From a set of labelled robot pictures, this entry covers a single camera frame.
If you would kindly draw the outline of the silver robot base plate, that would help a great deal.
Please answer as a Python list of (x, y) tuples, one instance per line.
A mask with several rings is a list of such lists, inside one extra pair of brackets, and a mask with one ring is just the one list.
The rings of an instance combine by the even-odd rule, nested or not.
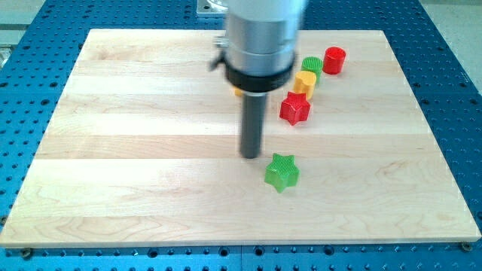
[(225, 15), (227, 0), (197, 0), (198, 17), (215, 17)]

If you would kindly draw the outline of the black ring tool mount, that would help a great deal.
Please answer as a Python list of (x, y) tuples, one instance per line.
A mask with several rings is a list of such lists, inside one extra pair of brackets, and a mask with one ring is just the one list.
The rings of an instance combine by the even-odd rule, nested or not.
[(219, 64), (224, 65), (224, 76), (233, 86), (251, 93), (266, 93), (278, 89), (286, 84), (291, 78), (292, 69), (296, 61), (296, 55), (291, 58), (291, 62), (284, 70), (269, 76), (257, 77), (247, 75), (230, 66), (225, 60), (225, 51), (209, 62), (209, 70), (214, 71)]

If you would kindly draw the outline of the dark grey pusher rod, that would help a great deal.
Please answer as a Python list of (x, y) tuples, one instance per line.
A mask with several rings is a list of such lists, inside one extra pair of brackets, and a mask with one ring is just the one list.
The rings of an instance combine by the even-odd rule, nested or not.
[(246, 159), (254, 159), (261, 152), (266, 102), (265, 93), (243, 94), (239, 150)]

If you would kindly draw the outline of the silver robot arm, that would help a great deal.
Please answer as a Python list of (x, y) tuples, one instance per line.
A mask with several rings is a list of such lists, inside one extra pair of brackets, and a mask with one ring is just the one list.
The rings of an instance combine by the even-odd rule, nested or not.
[(307, 0), (227, 2), (225, 34), (215, 39), (219, 55), (209, 69), (224, 66), (227, 81), (243, 94), (239, 152), (259, 156), (267, 94), (291, 77), (297, 32)]

